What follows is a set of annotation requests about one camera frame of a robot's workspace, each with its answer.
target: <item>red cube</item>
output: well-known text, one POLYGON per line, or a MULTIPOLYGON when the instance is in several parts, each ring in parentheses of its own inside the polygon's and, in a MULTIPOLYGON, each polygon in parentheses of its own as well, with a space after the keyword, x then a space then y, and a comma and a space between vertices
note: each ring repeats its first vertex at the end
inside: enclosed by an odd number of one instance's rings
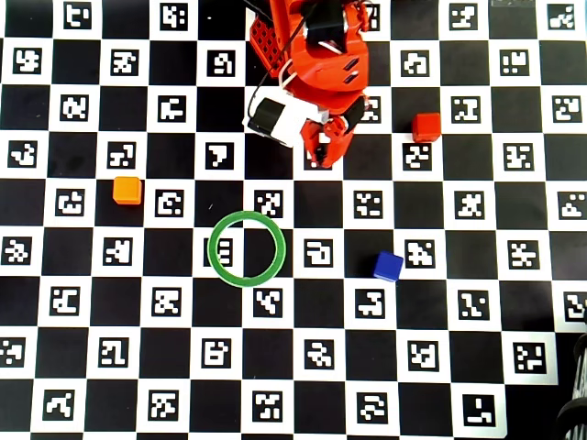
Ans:
POLYGON ((440 113, 418 113, 412 122, 414 142, 434 142, 440 138, 440 113))

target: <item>blue cube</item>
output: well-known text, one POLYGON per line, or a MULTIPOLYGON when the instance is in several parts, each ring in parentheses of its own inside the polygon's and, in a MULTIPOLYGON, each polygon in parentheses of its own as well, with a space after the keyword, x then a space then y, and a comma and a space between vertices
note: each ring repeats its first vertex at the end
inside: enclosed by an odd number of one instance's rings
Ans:
POLYGON ((382 251, 377 258, 373 277, 391 282, 398 281, 403 265, 404 259, 402 257, 398 257, 391 252, 382 251))

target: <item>green ring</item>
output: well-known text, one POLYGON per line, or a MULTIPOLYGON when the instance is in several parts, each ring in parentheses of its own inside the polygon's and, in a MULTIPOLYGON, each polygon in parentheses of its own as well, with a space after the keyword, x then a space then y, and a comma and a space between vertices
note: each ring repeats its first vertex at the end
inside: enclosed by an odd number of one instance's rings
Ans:
POLYGON ((277 275, 277 272, 280 271, 283 262, 285 261, 285 249, 285 237, 283 236, 282 230, 267 215, 263 215, 256 211, 237 211, 227 215, 220 220, 216 226, 214 226, 212 235, 208 240, 207 254, 210 265, 214 268, 221 280, 235 287, 255 287, 263 282, 269 281, 277 275), (243 220, 254 220, 265 225, 267 229, 269 229, 269 232, 273 237, 273 242, 275 243, 275 255, 273 256, 271 265, 256 277, 237 277, 224 269, 224 266, 222 266, 222 263, 220 263, 220 259, 218 258, 217 249, 220 234, 222 234, 227 227, 243 220))

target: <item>cable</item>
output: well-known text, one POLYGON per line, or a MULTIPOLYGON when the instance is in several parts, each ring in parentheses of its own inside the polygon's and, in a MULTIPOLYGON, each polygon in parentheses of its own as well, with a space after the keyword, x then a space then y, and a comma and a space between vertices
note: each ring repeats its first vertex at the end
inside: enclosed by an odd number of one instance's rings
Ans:
MULTIPOLYGON (((300 30, 302 30, 302 27, 304 26, 305 21, 308 19, 308 17, 310 17, 312 15, 312 13, 314 12, 314 10, 316 9, 317 6, 318 6, 318 3, 314 3, 314 5, 310 9, 310 11, 307 13, 307 15, 304 18, 302 18, 302 21, 300 21, 300 24, 297 25, 297 27, 295 28, 295 31, 290 36, 290 38, 287 40, 287 42, 285 43, 285 46, 283 46, 283 49, 279 52, 279 55, 277 55, 277 60, 279 58, 281 58, 283 56, 283 54, 285 53, 285 51, 287 51, 290 48, 290 46, 292 45, 292 42, 294 41, 294 38, 297 36, 297 34, 300 33, 300 30)), ((252 114, 250 113, 250 108, 253 104, 253 100, 255 99, 255 96, 257 95, 257 92, 259 91, 261 86, 263 84, 265 84, 265 81, 267 81, 267 77, 273 71, 273 69, 275 69, 274 65, 271 66, 271 68, 267 70, 267 72, 265 73, 263 78, 260 80, 259 85, 257 85, 257 88, 253 92, 253 95, 250 97, 249 106, 247 107, 247 115, 249 116, 249 119, 251 119, 253 117, 252 114)))

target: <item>orange cube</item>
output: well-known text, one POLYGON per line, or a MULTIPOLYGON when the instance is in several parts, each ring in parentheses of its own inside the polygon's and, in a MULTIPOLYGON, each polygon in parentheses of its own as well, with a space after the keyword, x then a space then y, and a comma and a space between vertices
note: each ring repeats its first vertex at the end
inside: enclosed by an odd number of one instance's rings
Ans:
POLYGON ((112 198, 117 204, 140 204, 142 183, 138 177, 116 177, 112 198))

